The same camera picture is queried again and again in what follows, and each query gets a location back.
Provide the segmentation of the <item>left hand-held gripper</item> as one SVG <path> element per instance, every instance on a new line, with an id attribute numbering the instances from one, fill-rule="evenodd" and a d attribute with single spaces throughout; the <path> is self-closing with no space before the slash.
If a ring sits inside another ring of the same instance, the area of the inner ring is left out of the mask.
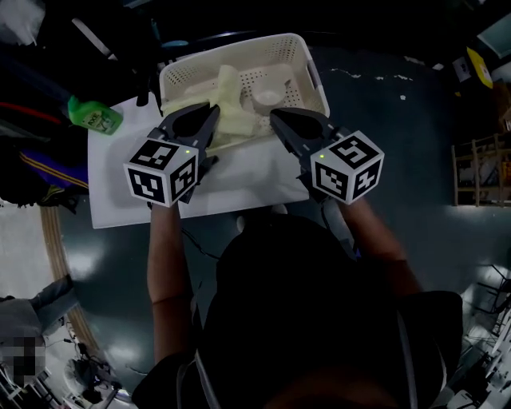
<path id="1" fill-rule="evenodd" d="M 219 119 L 218 105 L 194 104 L 168 114 L 159 128 L 136 139 L 123 164 L 131 196 L 164 207 L 189 203 L 218 162 L 205 150 Z"/>

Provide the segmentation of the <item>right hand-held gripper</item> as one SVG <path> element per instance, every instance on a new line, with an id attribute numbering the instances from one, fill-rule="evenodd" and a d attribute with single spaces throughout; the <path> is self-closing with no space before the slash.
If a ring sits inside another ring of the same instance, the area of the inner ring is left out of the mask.
<path id="1" fill-rule="evenodd" d="M 275 109 L 270 123 L 287 151 L 298 158 L 307 149 L 320 149 L 305 160 L 299 176 L 316 201 L 332 197 L 351 205 L 379 183 L 385 154 L 361 131 L 339 139 L 339 127 L 328 117 L 300 108 Z"/>

